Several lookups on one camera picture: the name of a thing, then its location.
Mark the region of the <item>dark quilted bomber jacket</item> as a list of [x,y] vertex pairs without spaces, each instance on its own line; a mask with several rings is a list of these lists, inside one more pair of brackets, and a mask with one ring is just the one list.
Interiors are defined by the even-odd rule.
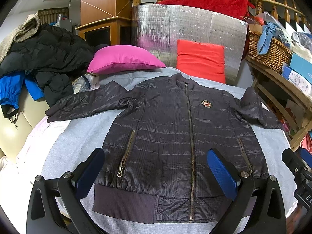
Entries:
[[280,128],[276,116],[247,88],[241,99],[181,74],[126,90],[110,82],[60,99],[49,121],[119,109],[103,142],[93,211],[140,223],[202,223],[219,219],[225,195],[207,165],[217,149],[239,171],[267,177],[252,125]]

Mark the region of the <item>wooden side table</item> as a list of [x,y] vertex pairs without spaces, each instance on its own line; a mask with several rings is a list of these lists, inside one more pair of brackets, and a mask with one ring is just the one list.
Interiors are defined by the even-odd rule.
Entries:
[[[284,117],[290,125],[290,128],[295,131],[294,136],[290,139],[290,147],[293,151],[296,151],[305,135],[311,130],[311,99],[304,95],[295,85],[287,81],[281,74],[251,59],[249,56],[246,56],[245,59],[254,75],[252,84],[254,90],[264,94],[273,103],[274,107],[280,111],[282,117]],[[304,114],[299,123],[291,117],[284,106],[272,94],[274,88],[280,89],[302,108]]]

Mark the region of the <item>white patterned box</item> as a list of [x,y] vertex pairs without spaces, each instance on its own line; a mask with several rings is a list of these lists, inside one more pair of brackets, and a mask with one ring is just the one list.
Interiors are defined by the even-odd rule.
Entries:
[[302,75],[292,70],[285,63],[282,66],[282,76],[289,82],[294,84],[306,96],[311,97],[311,83],[307,79],[305,79]]

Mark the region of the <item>light blue cardboard box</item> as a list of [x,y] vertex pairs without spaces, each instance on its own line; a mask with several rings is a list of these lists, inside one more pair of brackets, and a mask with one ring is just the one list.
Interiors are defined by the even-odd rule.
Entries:
[[312,64],[304,58],[293,54],[289,67],[312,83]]

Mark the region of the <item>cream leather sofa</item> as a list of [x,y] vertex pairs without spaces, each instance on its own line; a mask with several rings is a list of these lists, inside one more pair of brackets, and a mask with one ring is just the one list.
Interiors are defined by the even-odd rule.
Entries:
[[15,161],[18,153],[37,123],[49,108],[44,98],[33,100],[26,89],[19,97],[19,113],[15,123],[4,118],[1,113],[1,150],[10,160]]

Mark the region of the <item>blue jacket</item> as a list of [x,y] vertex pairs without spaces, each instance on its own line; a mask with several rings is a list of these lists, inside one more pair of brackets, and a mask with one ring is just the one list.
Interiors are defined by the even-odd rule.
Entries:
[[38,83],[23,71],[1,77],[1,110],[4,118],[14,124],[19,113],[19,98],[23,86],[26,87],[33,100],[44,98],[43,90]]

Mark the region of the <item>clear plastic bag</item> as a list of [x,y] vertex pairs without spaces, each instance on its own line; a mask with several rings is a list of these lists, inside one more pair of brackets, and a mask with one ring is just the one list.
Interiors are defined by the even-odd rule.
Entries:
[[73,82],[74,94],[91,91],[99,88],[99,76],[84,74]]

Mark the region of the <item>light blue cloth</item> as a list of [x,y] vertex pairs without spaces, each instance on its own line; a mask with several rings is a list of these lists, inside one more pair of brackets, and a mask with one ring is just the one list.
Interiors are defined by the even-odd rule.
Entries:
[[268,22],[262,27],[262,34],[259,37],[257,50],[259,55],[267,54],[270,48],[272,39],[277,35],[277,25]]

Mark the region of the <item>red-orange pillow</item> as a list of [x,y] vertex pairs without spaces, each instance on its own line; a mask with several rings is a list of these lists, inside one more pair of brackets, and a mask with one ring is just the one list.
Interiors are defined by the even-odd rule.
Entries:
[[193,77],[225,83],[224,46],[178,40],[176,68]]

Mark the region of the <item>black puffer coat pile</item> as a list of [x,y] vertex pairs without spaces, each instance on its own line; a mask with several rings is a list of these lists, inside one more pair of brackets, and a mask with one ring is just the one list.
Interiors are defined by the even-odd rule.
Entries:
[[51,107],[72,95],[72,81],[87,71],[94,49],[81,37],[47,23],[32,37],[13,43],[1,62],[1,77],[24,72],[36,80]]

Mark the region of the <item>magenta pillow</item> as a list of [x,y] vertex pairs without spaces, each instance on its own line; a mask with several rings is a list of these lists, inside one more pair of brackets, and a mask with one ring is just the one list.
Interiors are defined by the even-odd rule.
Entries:
[[147,50],[133,45],[112,45],[96,51],[87,69],[93,74],[151,70],[166,65]]

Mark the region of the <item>red velvet blanket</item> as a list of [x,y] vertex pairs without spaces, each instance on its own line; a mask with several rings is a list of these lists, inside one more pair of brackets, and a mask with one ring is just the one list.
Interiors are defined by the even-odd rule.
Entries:
[[157,3],[196,7],[240,20],[245,16],[249,16],[249,7],[255,8],[249,0],[163,0]]

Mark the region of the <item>beige fleece garment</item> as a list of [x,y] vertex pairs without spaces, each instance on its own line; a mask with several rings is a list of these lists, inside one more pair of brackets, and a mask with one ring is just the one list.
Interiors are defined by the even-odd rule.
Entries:
[[24,23],[17,26],[8,36],[1,41],[1,62],[8,54],[14,43],[23,42],[38,32],[41,21],[36,14],[30,14]]

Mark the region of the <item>silver foil insulation mat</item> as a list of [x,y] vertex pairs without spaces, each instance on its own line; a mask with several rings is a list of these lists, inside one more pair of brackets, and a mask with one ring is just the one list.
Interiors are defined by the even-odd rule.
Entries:
[[179,39],[222,45],[229,85],[236,84],[246,34],[246,22],[195,7],[146,4],[132,10],[132,44],[148,50],[166,66],[177,65]]

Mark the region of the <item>wooden cabinet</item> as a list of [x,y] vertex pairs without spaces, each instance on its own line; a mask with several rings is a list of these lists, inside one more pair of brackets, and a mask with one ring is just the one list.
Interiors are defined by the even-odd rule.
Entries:
[[130,0],[80,0],[78,35],[90,46],[131,44]]

